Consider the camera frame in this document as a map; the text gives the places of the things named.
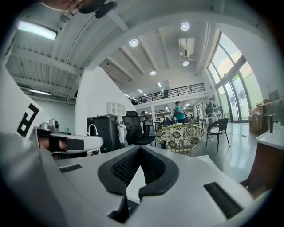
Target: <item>chair headrest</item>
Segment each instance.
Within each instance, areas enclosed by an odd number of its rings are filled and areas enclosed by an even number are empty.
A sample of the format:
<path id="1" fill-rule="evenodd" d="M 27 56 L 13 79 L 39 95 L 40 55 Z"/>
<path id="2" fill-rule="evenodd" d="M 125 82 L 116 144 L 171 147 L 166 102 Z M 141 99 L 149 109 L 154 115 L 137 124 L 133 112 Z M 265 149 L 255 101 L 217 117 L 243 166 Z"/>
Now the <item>chair headrest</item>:
<path id="1" fill-rule="evenodd" d="M 138 113 L 136 111 L 127 111 L 126 116 L 127 117 L 137 117 Z"/>

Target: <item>black slot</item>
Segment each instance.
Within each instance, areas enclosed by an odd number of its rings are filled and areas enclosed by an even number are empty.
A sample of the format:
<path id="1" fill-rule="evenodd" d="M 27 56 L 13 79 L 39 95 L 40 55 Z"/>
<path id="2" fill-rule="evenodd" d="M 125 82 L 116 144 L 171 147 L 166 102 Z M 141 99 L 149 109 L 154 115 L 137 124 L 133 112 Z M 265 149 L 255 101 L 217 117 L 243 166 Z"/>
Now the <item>black slot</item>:
<path id="1" fill-rule="evenodd" d="M 75 165 L 70 165 L 70 166 L 59 168 L 59 170 L 62 173 L 66 173 L 66 172 L 70 172 L 70 171 L 73 171 L 73 170 L 76 170 L 76 169 L 79 169 L 79 168 L 82 168 L 82 167 L 79 164 L 75 164 Z"/>
<path id="2" fill-rule="evenodd" d="M 227 219 L 240 213 L 243 209 L 216 182 L 203 185 Z"/>

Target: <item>round chair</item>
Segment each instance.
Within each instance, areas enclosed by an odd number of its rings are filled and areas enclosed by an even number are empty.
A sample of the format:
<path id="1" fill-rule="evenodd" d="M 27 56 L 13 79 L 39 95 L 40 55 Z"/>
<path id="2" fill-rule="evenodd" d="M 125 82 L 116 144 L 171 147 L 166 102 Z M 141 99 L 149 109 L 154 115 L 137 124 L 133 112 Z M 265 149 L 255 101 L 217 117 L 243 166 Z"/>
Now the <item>round chair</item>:
<path id="1" fill-rule="evenodd" d="M 166 144 L 166 149 L 177 153 L 187 153 L 196 149 L 204 130 L 195 125 L 172 125 L 161 129 L 156 134 L 156 139 Z"/>

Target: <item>balcony railing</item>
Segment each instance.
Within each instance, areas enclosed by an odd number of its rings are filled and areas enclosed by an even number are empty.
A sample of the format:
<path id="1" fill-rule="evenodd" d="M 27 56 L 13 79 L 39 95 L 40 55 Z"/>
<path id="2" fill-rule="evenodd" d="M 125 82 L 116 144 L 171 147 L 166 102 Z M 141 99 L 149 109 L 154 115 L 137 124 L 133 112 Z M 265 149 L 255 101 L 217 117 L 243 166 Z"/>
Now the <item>balcony railing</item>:
<path id="1" fill-rule="evenodd" d="M 196 92 L 205 91 L 204 84 L 198 83 L 184 87 L 177 87 L 169 90 L 164 90 L 163 92 L 156 92 L 153 94 L 148 94 L 147 96 L 141 96 L 136 98 L 135 100 L 131 100 L 133 105 L 138 105 L 146 102 L 152 102 L 160 99 L 175 97 L 179 95 L 191 94 Z"/>

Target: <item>black mesh office chair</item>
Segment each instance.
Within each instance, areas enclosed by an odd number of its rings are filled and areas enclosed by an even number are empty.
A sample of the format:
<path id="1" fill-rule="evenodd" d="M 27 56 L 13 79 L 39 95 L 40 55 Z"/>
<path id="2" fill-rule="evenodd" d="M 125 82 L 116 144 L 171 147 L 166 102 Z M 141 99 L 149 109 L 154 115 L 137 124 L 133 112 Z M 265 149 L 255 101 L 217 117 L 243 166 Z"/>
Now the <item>black mesh office chair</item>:
<path id="1" fill-rule="evenodd" d="M 208 126 L 206 146 L 207 146 L 207 142 L 208 142 L 208 135 L 216 135 L 217 136 L 217 143 L 218 143 L 218 145 L 217 145 L 217 152 L 216 153 L 218 153 L 218 148 L 219 148 L 219 136 L 226 136 L 228 144 L 229 144 L 229 147 L 230 147 L 229 139 L 228 139 L 228 136 L 227 136 L 227 133 L 226 133 L 227 125 L 228 125 L 228 118 L 223 118 L 223 119 L 220 119 L 220 120 L 218 120 L 216 122 L 213 122 L 212 124 L 210 124 Z M 215 127 L 215 126 L 219 126 L 218 131 L 211 132 L 211 129 L 213 127 Z"/>
<path id="2" fill-rule="evenodd" d="M 140 126 L 140 117 L 137 112 L 127 111 L 126 116 L 123 116 L 122 118 L 126 126 L 126 140 L 129 145 L 146 145 L 155 140 L 155 136 L 149 136 L 150 127 L 153 125 L 146 125 L 147 132 L 143 136 Z"/>

